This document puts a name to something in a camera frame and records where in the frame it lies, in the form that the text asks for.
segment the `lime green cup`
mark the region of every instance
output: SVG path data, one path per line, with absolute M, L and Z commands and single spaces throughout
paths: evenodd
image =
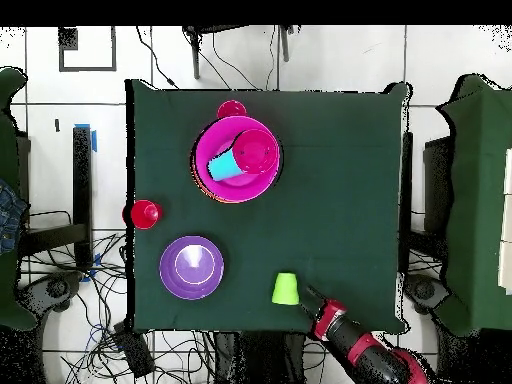
M 298 305 L 299 292 L 297 291 L 297 276 L 291 272 L 277 274 L 272 303 L 279 305 Z

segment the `chair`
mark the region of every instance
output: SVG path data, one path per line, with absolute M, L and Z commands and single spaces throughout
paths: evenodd
M 29 203 L 30 140 L 10 115 L 14 94 L 26 83 L 20 69 L 0 68 L 0 177 Z M 42 335 L 48 314 L 64 311 L 92 266 L 90 130 L 73 130 L 73 225 L 29 229 L 28 210 L 13 251 L 0 255 L 0 382 L 45 384 Z M 59 272 L 18 288 L 24 256 L 74 243 L 76 271 Z
M 212 34 L 244 26 L 247 25 L 183 25 L 183 31 L 189 36 L 190 45 L 192 46 L 192 65 L 194 67 L 195 79 L 199 79 L 199 44 L 203 34 Z M 293 34 L 293 25 L 279 25 L 279 31 L 281 33 L 281 40 L 283 44 L 283 59 L 285 62 L 288 62 L 290 57 L 288 54 L 287 34 Z

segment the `black cable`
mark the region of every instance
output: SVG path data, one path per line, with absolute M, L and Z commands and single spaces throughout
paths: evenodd
M 272 56 L 272 69 L 270 70 L 270 72 L 268 73 L 268 76 L 267 76 L 267 84 L 265 85 L 265 91 L 268 91 L 268 80 L 270 78 L 270 74 L 274 70 L 274 53 L 272 52 L 272 43 L 274 42 L 274 34 L 275 33 L 276 33 L 276 26 L 274 25 L 274 31 L 272 32 L 272 38 L 270 39 L 270 54 Z
M 177 89 L 179 89 L 179 87 L 174 83 L 174 81 L 172 79 L 170 79 L 167 75 L 165 75 L 162 70 L 160 69 L 160 66 L 158 66 L 158 58 L 156 57 L 156 54 L 155 52 L 153 51 L 153 49 L 151 48 L 150 45 L 146 44 L 144 42 L 144 40 L 142 39 L 142 36 L 140 35 L 140 30 L 139 30 L 139 27 L 138 26 L 135 26 L 135 28 L 137 29 L 137 34 L 139 35 L 139 40 L 142 44 L 144 44 L 148 49 L 149 51 L 151 52 L 151 55 L 154 57 L 155 59 L 155 65 L 156 65 L 156 69 L 158 70 L 158 72 L 160 72 L 160 74 L 165 78 L 165 80 L 167 81 L 168 84 L 172 85 L 173 87 L 176 87 Z
M 322 384 L 322 378 L 324 376 L 324 368 L 325 368 L 325 356 L 324 356 L 324 360 L 322 363 L 322 372 L 320 373 L 320 380 L 318 381 L 318 384 Z
M 62 356 L 60 357 L 60 359 L 62 359 L 66 364 L 67 366 L 69 367 L 69 370 L 70 370 L 70 373 L 73 373 L 74 375 L 74 378 L 78 381 L 78 384 L 82 384 L 80 382 L 80 380 L 78 380 L 78 376 L 76 374 L 76 372 L 73 370 L 74 368 L 74 365 L 73 364 L 70 364 L 66 359 L 64 359 Z
M 259 91 L 263 91 L 261 88 L 256 87 L 251 81 L 249 81 L 246 76 L 238 69 L 236 66 L 232 65 L 231 63 L 226 62 L 224 59 L 222 59 L 219 54 L 217 53 L 217 50 L 215 50 L 215 33 L 212 33 L 212 45 L 213 45 L 213 51 L 215 52 L 215 55 L 219 58 L 219 60 L 223 63 L 225 63 L 228 66 L 231 66 L 235 71 L 237 71 L 240 75 L 242 75 L 242 78 L 246 80 L 249 85 L 251 85 L 253 88 Z
M 183 34 L 183 37 L 185 37 L 185 40 L 187 40 L 187 43 L 190 45 L 190 47 L 192 47 L 192 49 L 194 48 L 192 46 L 192 43 L 188 40 L 187 38 L 187 35 L 185 34 L 185 30 L 182 28 L 181 29 L 181 32 Z M 199 49 L 199 46 L 197 47 L 197 52 L 203 57 L 204 60 L 206 60 L 210 66 L 213 68 L 213 70 L 217 73 L 217 75 L 220 77 L 220 79 L 222 80 L 222 82 L 224 84 L 226 84 L 226 87 L 229 88 L 231 90 L 231 87 L 228 85 L 228 83 L 226 82 L 226 80 L 224 78 L 222 78 L 222 75 L 219 73 L 219 71 L 217 71 L 217 68 L 215 66 L 212 65 L 212 63 L 204 56 L 204 54 L 201 53 L 201 50 Z
M 413 272 L 413 271 L 425 271 L 427 269 L 431 269 L 433 270 L 435 273 L 439 274 L 439 271 L 434 269 L 434 268 L 438 268 L 440 267 L 441 265 L 434 265 L 434 266 L 427 266 L 427 267 L 424 267 L 424 268 L 415 268 L 415 269 L 409 269 L 408 271 L 409 272 Z

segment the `table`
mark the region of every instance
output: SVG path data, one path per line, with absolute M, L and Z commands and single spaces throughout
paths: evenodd
M 271 303 L 277 273 L 292 271 L 301 290 L 313 284 L 341 300 L 367 328 L 403 331 L 394 305 L 405 84 L 358 94 L 154 90 L 127 80 L 126 91 L 126 210 L 134 198 L 164 210 L 150 230 L 127 225 L 135 329 L 307 332 L 298 306 Z M 284 153 L 277 184 L 241 204 L 207 197 L 189 168 L 194 141 L 230 99 L 264 123 Z M 173 240 L 194 234 L 220 248 L 225 272 L 214 293 L 187 301 L 165 289 L 158 265 Z

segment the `purple plate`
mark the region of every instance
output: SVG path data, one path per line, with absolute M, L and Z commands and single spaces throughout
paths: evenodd
M 211 294 L 224 272 L 222 255 L 210 240 L 185 236 L 173 241 L 160 259 L 164 286 L 181 299 L 196 300 Z

